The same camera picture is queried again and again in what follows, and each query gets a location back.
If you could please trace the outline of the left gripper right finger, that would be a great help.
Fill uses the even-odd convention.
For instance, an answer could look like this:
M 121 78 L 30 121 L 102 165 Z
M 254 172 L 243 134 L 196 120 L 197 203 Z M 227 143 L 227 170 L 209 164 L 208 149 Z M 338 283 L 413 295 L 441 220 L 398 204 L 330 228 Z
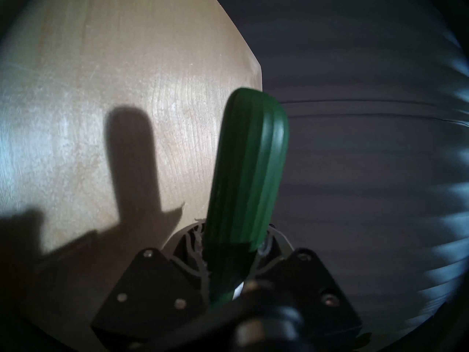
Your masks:
M 318 255 L 296 248 L 273 225 L 257 249 L 253 279 L 288 293 L 309 340 L 355 340 L 362 322 Z

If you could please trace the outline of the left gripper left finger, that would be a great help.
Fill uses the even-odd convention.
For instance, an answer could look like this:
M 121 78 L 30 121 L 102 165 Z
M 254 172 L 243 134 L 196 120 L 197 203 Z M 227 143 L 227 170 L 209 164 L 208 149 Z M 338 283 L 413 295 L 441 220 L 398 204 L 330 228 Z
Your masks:
M 138 346 L 206 311 L 203 229 L 204 223 L 195 223 L 163 250 L 137 253 L 91 322 L 103 346 Z

